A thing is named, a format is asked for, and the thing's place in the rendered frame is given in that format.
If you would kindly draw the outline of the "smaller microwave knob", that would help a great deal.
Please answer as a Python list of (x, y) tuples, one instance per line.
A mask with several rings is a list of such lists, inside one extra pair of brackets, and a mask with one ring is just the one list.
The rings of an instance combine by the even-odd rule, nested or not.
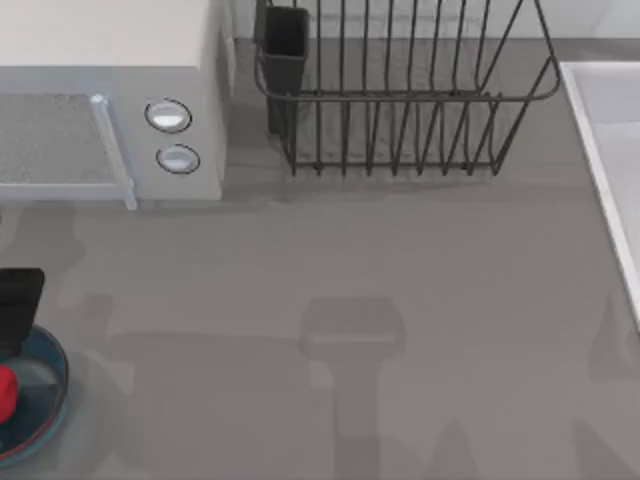
[(182, 144), (159, 149), (155, 159), (164, 171), (172, 175), (189, 175), (195, 172), (201, 164), (198, 153)]

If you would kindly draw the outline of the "microwave door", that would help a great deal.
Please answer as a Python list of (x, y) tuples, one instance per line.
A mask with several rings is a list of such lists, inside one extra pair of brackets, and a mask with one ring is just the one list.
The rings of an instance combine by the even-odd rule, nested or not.
[(135, 182), (103, 94), (0, 94), (0, 203), (121, 201)]

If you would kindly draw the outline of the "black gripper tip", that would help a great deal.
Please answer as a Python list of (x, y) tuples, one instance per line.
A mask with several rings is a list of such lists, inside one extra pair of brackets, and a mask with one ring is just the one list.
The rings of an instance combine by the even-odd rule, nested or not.
[(45, 280), (41, 268), (0, 268), (0, 355), (20, 355), (34, 325)]

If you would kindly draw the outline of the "black cutlery holder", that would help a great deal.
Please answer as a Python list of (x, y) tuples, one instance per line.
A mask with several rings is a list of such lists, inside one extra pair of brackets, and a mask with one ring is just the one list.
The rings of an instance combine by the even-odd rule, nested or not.
[(266, 82), (268, 129), (272, 135), (286, 131), (287, 113), (303, 84), (309, 53), (310, 15), (306, 8), (273, 5), (256, 0), (254, 41)]

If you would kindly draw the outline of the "larger microwave knob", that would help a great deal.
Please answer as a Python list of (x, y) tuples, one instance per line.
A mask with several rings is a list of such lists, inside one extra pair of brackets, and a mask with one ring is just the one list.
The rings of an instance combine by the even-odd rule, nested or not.
[(144, 116), (151, 127), (167, 134), (183, 132), (192, 123), (192, 114), (187, 106), (173, 99), (148, 103)]

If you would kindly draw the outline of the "blue plate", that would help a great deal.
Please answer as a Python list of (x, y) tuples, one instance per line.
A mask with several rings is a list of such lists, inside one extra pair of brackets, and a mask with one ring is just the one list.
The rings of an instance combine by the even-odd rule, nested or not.
[(25, 462), (49, 443), (68, 410), (69, 361), (59, 340), (35, 325), (20, 353), (0, 349), (0, 367), (16, 378), (16, 405), (0, 421), (0, 470)]

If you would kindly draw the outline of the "pale microwave oven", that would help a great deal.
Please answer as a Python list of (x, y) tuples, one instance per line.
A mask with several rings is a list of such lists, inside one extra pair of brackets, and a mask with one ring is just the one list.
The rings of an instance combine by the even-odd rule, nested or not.
[[(0, 0), (0, 94), (107, 96), (138, 205), (221, 198), (234, 76), (228, 0)], [(187, 130), (148, 124), (162, 99), (187, 106)], [(195, 172), (156, 163), (176, 144), (198, 153)]]

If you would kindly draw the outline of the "white sink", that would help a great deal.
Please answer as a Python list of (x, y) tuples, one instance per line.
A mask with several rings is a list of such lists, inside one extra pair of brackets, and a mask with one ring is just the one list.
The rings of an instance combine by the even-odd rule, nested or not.
[(560, 69), (640, 331), (640, 61)]

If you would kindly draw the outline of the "red apple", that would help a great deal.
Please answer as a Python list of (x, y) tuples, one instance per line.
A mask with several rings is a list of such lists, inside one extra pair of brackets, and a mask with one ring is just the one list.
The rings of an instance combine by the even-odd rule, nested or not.
[(18, 402), (19, 383), (14, 371), (0, 365), (0, 425), (14, 414)]

